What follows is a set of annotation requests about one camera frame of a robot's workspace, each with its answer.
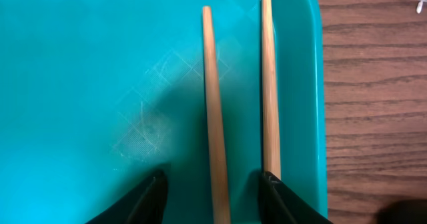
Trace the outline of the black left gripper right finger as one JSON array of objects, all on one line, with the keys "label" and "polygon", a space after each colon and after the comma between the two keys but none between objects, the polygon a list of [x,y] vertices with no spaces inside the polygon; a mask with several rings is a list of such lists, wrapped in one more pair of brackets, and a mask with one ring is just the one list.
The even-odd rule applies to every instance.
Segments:
[{"label": "black left gripper right finger", "polygon": [[259,176],[258,209],[262,224],[332,224],[269,171]]}]

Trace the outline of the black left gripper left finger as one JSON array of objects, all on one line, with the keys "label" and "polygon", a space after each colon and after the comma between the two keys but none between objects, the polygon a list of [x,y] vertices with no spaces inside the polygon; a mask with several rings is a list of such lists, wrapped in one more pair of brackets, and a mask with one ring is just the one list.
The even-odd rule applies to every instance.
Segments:
[{"label": "black left gripper left finger", "polygon": [[167,176],[157,170],[87,224],[162,224],[167,194]]}]

